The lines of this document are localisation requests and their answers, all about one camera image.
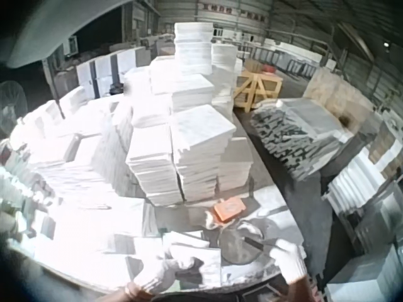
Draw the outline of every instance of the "wooden crate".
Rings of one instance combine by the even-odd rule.
[[[259,106],[260,101],[276,99],[282,84],[283,79],[275,74],[254,74],[244,70],[237,80],[234,104],[244,108],[245,112],[250,112]]]

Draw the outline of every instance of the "stone slab stack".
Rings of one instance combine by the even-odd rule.
[[[219,169],[220,191],[242,187],[249,178],[253,163],[251,149],[246,137],[231,138],[221,156]]]
[[[235,130],[209,105],[173,115],[174,163],[187,201],[214,196],[221,155]]]

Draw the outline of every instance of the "hand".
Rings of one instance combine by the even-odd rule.
[[[281,274],[288,284],[293,284],[307,277],[307,268],[299,248],[284,239],[278,239],[270,250],[270,257],[276,260]]]
[[[169,289],[175,282],[175,273],[190,269],[195,259],[154,260],[144,264],[143,270],[133,282],[149,294],[159,294]]]

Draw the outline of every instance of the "white work glove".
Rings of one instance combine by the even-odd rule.
[[[175,282],[175,273],[190,269],[195,258],[186,260],[155,260],[145,263],[143,270],[133,282],[149,294],[159,294],[169,289]]]
[[[287,284],[295,283],[307,276],[307,268],[300,249],[294,243],[278,239],[275,247],[270,250],[270,257],[276,260],[276,265]]]

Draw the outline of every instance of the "bundle of stone strips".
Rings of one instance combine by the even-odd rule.
[[[295,99],[295,102],[302,102],[302,100],[309,104],[308,99]],[[316,105],[306,108],[325,111],[324,108]],[[304,120],[305,116],[300,118],[295,115],[295,111],[291,113],[288,109],[287,106],[263,106],[252,114],[251,124],[266,150],[284,164],[295,180],[301,181],[328,163],[342,143],[332,131],[325,129],[323,125],[318,126],[318,123],[332,124],[333,120],[323,121],[320,116],[318,121],[315,121],[315,114],[312,114],[313,118],[309,121],[311,124],[309,126],[314,131],[310,131]],[[332,127],[335,133],[341,130],[337,123],[335,126],[330,125],[330,129]],[[326,132],[318,134],[318,129],[326,130]]]

